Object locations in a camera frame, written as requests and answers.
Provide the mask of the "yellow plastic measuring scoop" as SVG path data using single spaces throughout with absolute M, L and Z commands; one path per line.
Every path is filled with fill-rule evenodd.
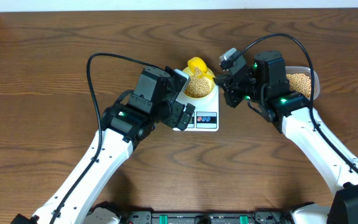
M 207 78 L 208 80 L 213 81 L 214 75 L 211 73 L 208 73 L 208 67 L 207 67 L 206 63 L 201 58 L 193 57 L 187 62 L 187 64 L 188 64 L 188 68 L 190 69 L 190 72 L 191 72 L 192 80 L 201 79 L 201 78 L 197 78 L 194 74 L 194 68 L 199 67 L 203 72 L 203 78 Z

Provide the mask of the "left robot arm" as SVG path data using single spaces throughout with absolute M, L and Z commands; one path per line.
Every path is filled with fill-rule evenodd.
M 104 110 L 91 145 L 62 186 L 30 218 L 18 214 L 13 223 L 83 223 L 113 173 L 156 123 L 186 129 L 195 107 L 177 97 L 189 81 L 179 69 L 145 67 L 136 88 Z

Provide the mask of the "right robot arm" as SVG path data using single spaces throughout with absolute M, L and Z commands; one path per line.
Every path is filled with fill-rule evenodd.
M 249 64 L 240 51 L 230 49 L 220 57 L 220 66 L 226 74 L 214 82 L 223 89 L 227 105 L 257 103 L 256 113 L 303 151 L 334 196 L 330 207 L 305 203 L 289 210 L 286 219 L 358 223 L 358 158 L 324 124 L 311 98 L 291 90 L 281 53 L 259 53 Z

